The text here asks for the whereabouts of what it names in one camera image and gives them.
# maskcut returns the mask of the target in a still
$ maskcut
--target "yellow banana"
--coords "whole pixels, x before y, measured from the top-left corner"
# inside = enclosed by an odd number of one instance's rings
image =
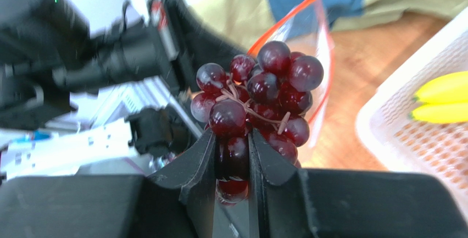
[[[468,102],[468,71],[429,81],[416,92],[415,100],[434,104]]]
[[[414,109],[409,117],[434,124],[462,123],[468,121],[468,102],[426,104]]]

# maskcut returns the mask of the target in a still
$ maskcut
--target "dark red grape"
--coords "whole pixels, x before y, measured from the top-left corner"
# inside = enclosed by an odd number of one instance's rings
[[[219,137],[243,136],[246,129],[246,111],[240,103],[225,99],[213,105],[208,123],[213,133]]]
[[[271,146],[271,148],[273,148],[291,164],[296,163],[298,155],[297,147],[285,135],[278,135],[276,132],[271,132],[269,134],[262,132],[261,134]]]
[[[252,102],[249,108],[252,109],[254,112],[256,112],[258,115],[260,115],[263,118],[266,118],[269,120],[279,119],[278,109],[275,107],[274,104],[265,105],[265,104]],[[265,128],[266,126],[271,126],[270,123],[265,122],[255,116],[252,116],[251,114],[248,114],[248,118],[255,128],[262,129],[262,128]]]
[[[218,139],[215,172],[219,180],[249,179],[249,145],[246,137]]]
[[[247,91],[255,102],[274,103],[280,91],[278,78],[272,73],[258,73],[247,82]]]
[[[312,94],[309,91],[297,91],[291,84],[281,84],[278,100],[283,112],[302,114],[312,107]]]
[[[261,72],[263,72],[263,69],[261,69],[259,64],[256,64],[249,73],[249,79],[251,79],[253,76]]]
[[[237,82],[248,80],[252,68],[255,66],[255,60],[248,55],[237,55],[231,60],[232,79]]]
[[[229,139],[218,138],[215,147],[215,176],[218,180],[227,181],[229,176],[225,174],[224,160],[227,157],[226,144]]]
[[[221,181],[216,182],[216,194],[227,203],[238,203],[249,195],[249,181]]]
[[[291,52],[291,63],[293,63],[296,58],[303,57],[303,56],[305,56],[305,54],[302,52],[297,52],[297,51]]]
[[[208,122],[208,115],[211,108],[216,103],[216,97],[217,95],[202,92],[193,98],[190,103],[190,111],[197,121],[201,121],[203,123]]]
[[[249,179],[249,143],[247,138],[233,137],[224,148],[224,175],[231,180]]]
[[[289,69],[288,81],[298,91],[314,90],[323,79],[324,67],[312,56],[297,58]]]
[[[290,116],[283,134],[297,147],[304,145],[309,139],[309,124],[300,116]]]
[[[291,65],[291,51],[284,42],[271,41],[261,47],[257,59],[264,71],[281,77],[287,74]]]
[[[236,91],[237,91],[237,94],[239,95],[239,99],[241,100],[241,102],[246,102],[250,99],[249,92],[244,86],[236,85]]]
[[[226,80],[226,72],[216,63],[204,64],[197,71],[197,84],[204,92],[220,94]]]

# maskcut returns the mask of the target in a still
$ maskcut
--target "wooden surface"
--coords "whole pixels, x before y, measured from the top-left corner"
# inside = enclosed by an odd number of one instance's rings
[[[332,33],[336,65],[330,99],[317,146],[299,150],[303,167],[385,170],[357,138],[356,116],[377,87],[446,23],[408,13],[394,23]]]

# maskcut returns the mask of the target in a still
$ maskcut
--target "white plastic basket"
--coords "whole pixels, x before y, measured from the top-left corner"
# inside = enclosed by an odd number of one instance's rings
[[[439,178],[468,219],[468,123],[436,125],[408,119],[408,114],[419,105],[413,101],[413,95],[423,84],[465,70],[468,8],[378,88],[359,112],[356,131],[389,170]]]

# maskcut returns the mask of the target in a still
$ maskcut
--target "plastic bag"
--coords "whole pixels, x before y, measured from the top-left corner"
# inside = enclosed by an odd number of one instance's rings
[[[320,86],[311,92],[313,105],[305,115],[310,127],[310,137],[303,147],[313,148],[324,121],[335,65],[333,41],[328,31],[322,0],[304,0],[294,7],[258,39],[248,53],[255,57],[266,42],[273,40],[285,42],[291,51],[299,51],[316,57],[324,67],[324,79]],[[301,151],[299,151],[299,159],[302,159]]]

